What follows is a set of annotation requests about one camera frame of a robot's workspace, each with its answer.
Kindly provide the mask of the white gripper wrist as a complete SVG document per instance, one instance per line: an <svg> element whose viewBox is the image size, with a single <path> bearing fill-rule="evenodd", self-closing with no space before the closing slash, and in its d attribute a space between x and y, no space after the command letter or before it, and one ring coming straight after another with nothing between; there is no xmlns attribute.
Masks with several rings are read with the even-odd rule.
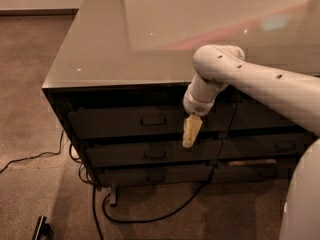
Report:
<svg viewBox="0 0 320 240"><path fill-rule="evenodd" d="M189 86L183 98L183 107L190 115L184 120L183 142L184 148L191 148L201 129L202 120L212 109L215 102L215 92Z"/></svg>

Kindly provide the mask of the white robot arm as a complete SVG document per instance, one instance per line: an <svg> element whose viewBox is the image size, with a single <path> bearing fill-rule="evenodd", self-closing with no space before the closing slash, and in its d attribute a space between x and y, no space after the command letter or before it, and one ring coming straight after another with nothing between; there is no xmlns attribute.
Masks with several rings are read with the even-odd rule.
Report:
<svg viewBox="0 0 320 240"><path fill-rule="evenodd" d="M229 85L313 133L284 205L279 240L320 240L320 79L245 61L237 46L205 45L193 55L195 76L183 98L183 146L190 148L220 92Z"/></svg>

